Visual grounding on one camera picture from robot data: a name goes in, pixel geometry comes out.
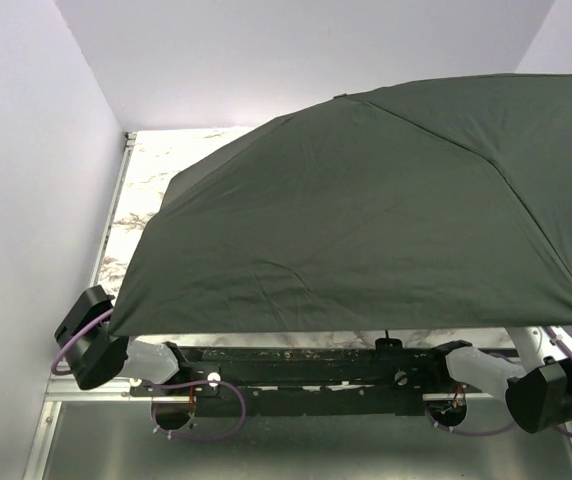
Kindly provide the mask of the dark green folding umbrella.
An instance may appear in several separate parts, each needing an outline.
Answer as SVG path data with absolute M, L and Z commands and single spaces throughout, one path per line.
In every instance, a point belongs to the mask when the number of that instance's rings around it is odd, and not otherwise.
M 572 74 L 343 94 L 170 181 L 118 337 L 572 326 Z

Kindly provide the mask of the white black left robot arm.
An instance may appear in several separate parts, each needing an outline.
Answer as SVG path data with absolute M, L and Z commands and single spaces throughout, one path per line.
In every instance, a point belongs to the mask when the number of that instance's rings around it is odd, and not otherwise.
M 116 377 L 164 384 L 180 371 L 177 348 L 111 334 L 112 313 L 113 297 L 102 286 L 84 290 L 55 330 L 59 352 L 52 375 L 71 375 L 79 389 L 87 391 Z

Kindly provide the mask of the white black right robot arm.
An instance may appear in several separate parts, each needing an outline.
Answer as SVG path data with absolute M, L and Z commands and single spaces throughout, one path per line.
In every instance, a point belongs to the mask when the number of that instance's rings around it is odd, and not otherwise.
M 572 336 L 558 326 L 507 330 L 520 362 L 484 353 L 466 342 L 436 348 L 446 373 L 505 403 L 513 423 L 528 433 L 558 430 L 572 421 Z M 566 436 L 572 438 L 572 432 Z

